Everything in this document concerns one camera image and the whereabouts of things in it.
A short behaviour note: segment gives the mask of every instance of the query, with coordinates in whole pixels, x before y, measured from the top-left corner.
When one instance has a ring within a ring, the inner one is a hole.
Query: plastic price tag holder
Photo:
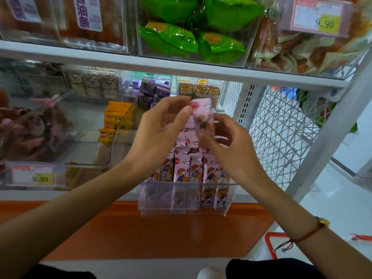
[[[36,164],[12,164],[13,185],[55,185],[54,166]]]
[[[352,4],[335,0],[284,0],[280,30],[347,37]]]

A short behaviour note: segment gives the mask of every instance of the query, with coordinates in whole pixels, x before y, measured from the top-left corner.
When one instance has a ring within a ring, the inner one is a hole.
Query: person's right hand
[[[215,114],[214,119],[218,121],[214,124],[216,136],[227,139],[204,135],[199,138],[199,146],[209,149],[217,157],[220,166],[245,189],[267,178],[248,131],[228,115]]]

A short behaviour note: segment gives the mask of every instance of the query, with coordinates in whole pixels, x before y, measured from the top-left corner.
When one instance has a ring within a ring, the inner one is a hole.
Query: yellow price sticker
[[[318,31],[337,34],[339,26],[340,26],[339,15],[322,14],[319,18]]]
[[[53,173],[36,173],[32,177],[32,181],[40,185],[54,185],[54,175]]]

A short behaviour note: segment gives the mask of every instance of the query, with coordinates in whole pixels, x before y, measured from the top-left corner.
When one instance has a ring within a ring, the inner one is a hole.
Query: floor
[[[352,184],[328,165],[316,181],[316,186],[305,196],[301,205],[316,216],[331,222],[330,228],[344,239],[350,233],[372,235],[372,193]],[[272,231],[280,232],[273,225]],[[368,255],[372,260],[372,245]],[[268,259],[268,253],[260,240],[246,259]],[[115,278],[196,278],[198,272],[208,266],[224,269],[230,258],[180,258],[148,260],[97,260],[45,262],[65,270],[90,271],[98,279]]]

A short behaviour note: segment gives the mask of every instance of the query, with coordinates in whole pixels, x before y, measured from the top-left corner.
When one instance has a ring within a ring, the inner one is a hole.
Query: forearm
[[[136,182],[114,168],[0,226],[0,278],[21,277]]]
[[[317,227],[316,218],[268,177],[262,177],[256,186],[243,187],[270,212],[289,238],[300,239]],[[296,245],[327,278],[368,278],[372,274],[372,262],[328,228]]]

